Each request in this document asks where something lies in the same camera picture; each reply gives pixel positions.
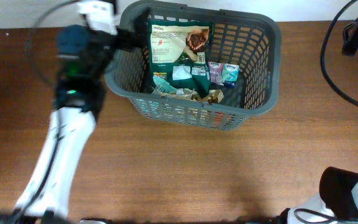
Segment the orange spaghetti packet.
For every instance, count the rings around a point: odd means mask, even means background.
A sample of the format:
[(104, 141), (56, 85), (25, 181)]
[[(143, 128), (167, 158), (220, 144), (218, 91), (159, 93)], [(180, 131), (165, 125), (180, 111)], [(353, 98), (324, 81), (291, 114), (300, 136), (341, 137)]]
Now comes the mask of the orange spaghetti packet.
[(218, 128), (219, 126), (227, 126), (232, 123), (232, 119), (233, 114), (216, 111), (211, 122), (211, 126), (215, 128)]

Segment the beige paper pouch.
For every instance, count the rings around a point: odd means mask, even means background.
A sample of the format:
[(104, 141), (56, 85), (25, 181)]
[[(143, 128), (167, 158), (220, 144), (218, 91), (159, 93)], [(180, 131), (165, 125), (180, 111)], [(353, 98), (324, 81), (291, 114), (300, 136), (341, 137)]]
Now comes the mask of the beige paper pouch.
[(199, 96), (196, 91), (187, 88), (180, 88), (177, 89), (176, 92), (171, 93), (161, 93), (161, 95), (169, 98), (189, 101), (195, 101), (195, 99)]

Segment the Kleenex tissue multipack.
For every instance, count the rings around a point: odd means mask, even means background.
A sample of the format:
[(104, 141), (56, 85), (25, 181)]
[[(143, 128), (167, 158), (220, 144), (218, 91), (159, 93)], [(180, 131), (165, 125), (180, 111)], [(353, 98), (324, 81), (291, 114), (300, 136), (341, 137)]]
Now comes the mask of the Kleenex tissue multipack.
[(237, 84), (239, 66), (230, 63), (208, 62), (212, 84), (233, 89)]

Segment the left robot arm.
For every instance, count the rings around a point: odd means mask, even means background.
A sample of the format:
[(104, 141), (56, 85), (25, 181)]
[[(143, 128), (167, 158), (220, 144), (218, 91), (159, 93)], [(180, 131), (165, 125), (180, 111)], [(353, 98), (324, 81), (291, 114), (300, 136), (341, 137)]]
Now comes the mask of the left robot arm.
[(101, 77), (118, 50), (141, 48), (146, 40), (144, 9), (132, 21), (134, 30), (115, 26), (64, 27), (57, 35), (62, 67), (47, 137), (32, 176), (12, 212), (0, 212), (0, 223), (67, 223), (70, 191), (81, 153), (103, 108), (106, 90)]

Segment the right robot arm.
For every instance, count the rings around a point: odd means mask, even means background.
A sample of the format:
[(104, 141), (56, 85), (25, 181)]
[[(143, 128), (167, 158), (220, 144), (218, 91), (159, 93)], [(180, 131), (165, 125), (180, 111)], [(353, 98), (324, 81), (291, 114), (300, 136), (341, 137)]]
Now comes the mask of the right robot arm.
[[(358, 18), (345, 26), (342, 36), (342, 54), (355, 55)], [(358, 223), (358, 173), (328, 167), (316, 195), (299, 207), (287, 208), (270, 223)]]

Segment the mint green wipes packet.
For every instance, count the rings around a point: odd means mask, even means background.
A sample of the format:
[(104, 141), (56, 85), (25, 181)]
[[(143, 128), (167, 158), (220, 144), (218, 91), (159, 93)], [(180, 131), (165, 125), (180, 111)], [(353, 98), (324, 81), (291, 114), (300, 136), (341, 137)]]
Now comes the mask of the mint green wipes packet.
[(167, 82), (163, 78), (160, 78), (160, 77), (154, 75), (153, 81), (155, 83), (155, 88), (152, 92), (153, 94), (158, 94), (158, 93), (176, 94), (177, 93), (177, 89), (172, 87), (169, 84), (169, 82)]

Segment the green coffee bean bag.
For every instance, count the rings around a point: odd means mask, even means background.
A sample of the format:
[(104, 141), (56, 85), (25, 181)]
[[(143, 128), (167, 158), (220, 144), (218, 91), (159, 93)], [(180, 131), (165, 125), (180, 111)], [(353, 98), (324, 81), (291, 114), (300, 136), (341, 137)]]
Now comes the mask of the green coffee bean bag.
[(150, 21), (150, 75), (206, 97), (211, 84), (207, 48), (212, 36), (212, 22)]

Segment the brown clear snack bag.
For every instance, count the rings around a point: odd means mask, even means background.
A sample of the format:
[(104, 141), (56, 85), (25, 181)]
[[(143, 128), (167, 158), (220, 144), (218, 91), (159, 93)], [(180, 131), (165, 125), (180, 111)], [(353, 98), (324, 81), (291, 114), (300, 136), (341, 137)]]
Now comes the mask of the brown clear snack bag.
[(224, 98), (222, 90), (210, 90), (206, 97), (200, 97), (199, 94), (195, 94), (191, 97), (193, 101), (200, 103), (219, 103)]

